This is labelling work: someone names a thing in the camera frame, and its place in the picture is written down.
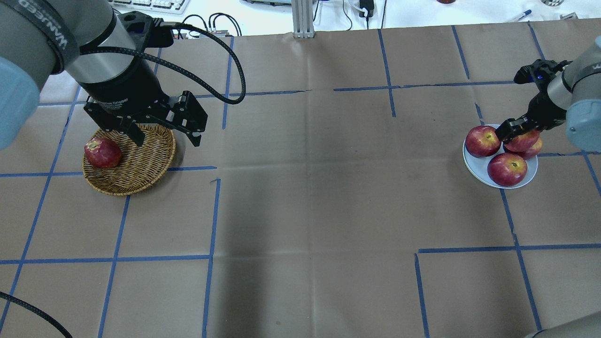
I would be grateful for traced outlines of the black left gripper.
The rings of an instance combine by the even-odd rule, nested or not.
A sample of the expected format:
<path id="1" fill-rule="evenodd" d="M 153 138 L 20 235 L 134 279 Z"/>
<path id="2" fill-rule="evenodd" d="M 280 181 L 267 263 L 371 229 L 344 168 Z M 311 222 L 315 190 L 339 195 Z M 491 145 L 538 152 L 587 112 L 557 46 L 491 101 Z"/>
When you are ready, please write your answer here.
<path id="1" fill-rule="evenodd" d="M 146 48 L 173 43 L 174 35 L 162 19 L 128 12 L 113 14 L 105 32 L 81 47 L 77 82 L 88 94 L 85 111 L 101 129 L 126 135 L 142 147 L 141 124 L 159 124 L 200 146 L 208 114 L 189 91 L 168 96 L 149 60 L 142 57 Z"/>

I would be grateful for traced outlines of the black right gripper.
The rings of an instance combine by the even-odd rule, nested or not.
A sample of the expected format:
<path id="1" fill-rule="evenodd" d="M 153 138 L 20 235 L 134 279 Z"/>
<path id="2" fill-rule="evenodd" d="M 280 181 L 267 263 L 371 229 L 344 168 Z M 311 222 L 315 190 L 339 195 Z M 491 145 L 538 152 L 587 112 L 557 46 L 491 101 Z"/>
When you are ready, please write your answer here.
<path id="1" fill-rule="evenodd" d="M 539 93 L 528 105 L 527 112 L 519 118 L 508 118 L 495 130 L 500 141 L 511 141 L 530 131 L 539 132 L 552 129 L 565 122 L 566 109 L 550 98 L 549 85 L 558 78 L 557 73 L 563 71 L 570 61 L 556 62 L 554 60 L 535 60 L 530 65 L 522 66 L 513 79 L 514 83 L 522 85 L 535 83 Z"/>

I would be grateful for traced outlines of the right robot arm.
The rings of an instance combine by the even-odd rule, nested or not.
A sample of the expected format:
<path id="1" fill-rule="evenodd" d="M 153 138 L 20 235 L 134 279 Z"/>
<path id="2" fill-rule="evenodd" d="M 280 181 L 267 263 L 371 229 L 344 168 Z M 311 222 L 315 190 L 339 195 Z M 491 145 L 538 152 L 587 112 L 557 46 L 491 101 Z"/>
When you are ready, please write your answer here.
<path id="1" fill-rule="evenodd" d="M 576 60 L 535 60 L 522 66 L 516 84 L 535 83 L 539 93 L 519 118 L 502 122 L 495 133 L 511 141 L 531 130 L 565 126 L 568 141 L 587 152 L 601 151 L 601 37 Z"/>

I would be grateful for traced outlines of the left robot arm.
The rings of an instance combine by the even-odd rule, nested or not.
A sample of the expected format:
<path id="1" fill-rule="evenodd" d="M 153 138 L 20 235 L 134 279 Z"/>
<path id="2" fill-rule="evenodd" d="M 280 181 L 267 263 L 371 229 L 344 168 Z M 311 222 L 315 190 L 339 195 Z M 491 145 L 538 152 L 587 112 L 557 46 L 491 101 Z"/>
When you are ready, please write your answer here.
<path id="1" fill-rule="evenodd" d="M 104 0 L 1 2 L 1 148 L 37 110 L 50 75 L 66 71 L 87 92 L 85 111 L 106 132 L 142 146 L 142 124 L 184 133 L 197 147 L 208 114 L 189 91 L 168 96 L 146 48 L 174 42 L 174 22 L 119 15 Z"/>

